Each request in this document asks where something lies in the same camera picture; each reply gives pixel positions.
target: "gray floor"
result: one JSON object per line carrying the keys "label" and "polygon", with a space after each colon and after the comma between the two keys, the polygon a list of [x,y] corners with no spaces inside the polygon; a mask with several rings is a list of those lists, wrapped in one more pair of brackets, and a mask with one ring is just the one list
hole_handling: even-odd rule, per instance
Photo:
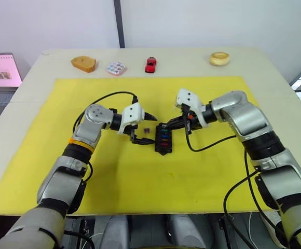
{"label": "gray floor", "polygon": [[[240,231],[248,238],[248,220],[250,213],[233,214],[233,221]],[[222,217],[222,214],[210,214],[210,215],[192,215],[196,226],[202,234],[204,240],[208,240],[206,244],[214,245],[214,249],[227,249],[227,243],[224,236],[224,231],[220,229],[218,220]],[[92,237],[95,244],[95,248],[99,249],[102,233],[110,216],[96,216],[95,227],[92,234],[96,234]],[[209,230],[206,226],[203,226],[204,221],[208,221],[211,225]],[[142,246],[168,246],[172,245],[170,237],[167,236],[165,227],[164,215],[132,215],[130,217],[131,223],[131,240],[130,247],[138,248]],[[80,221],[77,220],[67,222],[67,229],[77,230],[80,226]],[[273,243],[270,235],[262,222],[258,213],[253,213],[251,218],[251,237],[258,249],[277,249],[278,247]],[[230,225],[227,222],[227,229],[230,239],[230,245],[232,249],[245,249],[248,248],[244,242],[237,236]],[[76,238],[69,238],[64,236],[65,248],[76,248]]]}

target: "yellow mat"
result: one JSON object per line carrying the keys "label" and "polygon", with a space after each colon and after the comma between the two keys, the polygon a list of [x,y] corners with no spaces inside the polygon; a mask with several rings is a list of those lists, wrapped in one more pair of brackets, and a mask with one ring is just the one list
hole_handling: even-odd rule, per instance
{"label": "yellow mat", "polygon": [[[22,214],[36,206],[42,180],[67,145],[74,120],[89,103],[110,92],[132,91],[146,112],[167,122],[180,115],[174,103],[182,87],[198,94],[204,103],[242,90],[257,104],[244,80],[235,76],[58,79],[0,182],[0,214]],[[131,96],[126,94],[101,101],[119,112],[130,103]],[[143,122],[138,137],[154,138],[157,123]],[[150,134],[144,134],[144,128],[150,128]],[[216,122],[194,131],[190,140],[194,148],[200,148],[230,135],[227,123]],[[94,175],[75,214],[222,212],[225,193],[245,177],[243,162],[243,147],[237,139],[195,153],[187,147],[184,130],[176,130],[173,153],[162,156],[153,145],[131,144],[127,135],[104,130],[91,158]],[[265,208],[258,193],[257,198]],[[232,193],[228,209],[256,210],[247,183]]]}

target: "wooden block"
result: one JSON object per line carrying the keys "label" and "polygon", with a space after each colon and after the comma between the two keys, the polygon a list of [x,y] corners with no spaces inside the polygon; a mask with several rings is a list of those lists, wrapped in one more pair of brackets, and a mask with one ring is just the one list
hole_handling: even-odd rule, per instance
{"label": "wooden block", "polygon": [[83,70],[87,73],[93,72],[95,70],[96,60],[88,56],[78,56],[71,60],[74,67]]}

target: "black pole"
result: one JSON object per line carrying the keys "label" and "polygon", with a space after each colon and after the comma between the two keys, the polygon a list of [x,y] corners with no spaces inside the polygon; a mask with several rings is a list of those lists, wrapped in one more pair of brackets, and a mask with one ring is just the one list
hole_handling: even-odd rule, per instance
{"label": "black pole", "polygon": [[122,21],[122,18],[121,18],[120,0],[114,0],[114,7],[115,7],[115,16],[116,16],[116,25],[117,25],[117,32],[118,32],[119,47],[120,48],[125,48],[123,21]]}

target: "white wall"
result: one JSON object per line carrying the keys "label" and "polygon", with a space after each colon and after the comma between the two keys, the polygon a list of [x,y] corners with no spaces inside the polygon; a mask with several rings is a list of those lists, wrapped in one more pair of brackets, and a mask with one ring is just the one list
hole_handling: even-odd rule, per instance
{"label": "white wall", "polygon": [[254,46],[292,81],[301,0],[121,0],[126,47]]}
{"label": "white wall", "polygon": [[0,52],[22,78],[45,49],[108,47],[119,47],[111,0],[0,0]]}

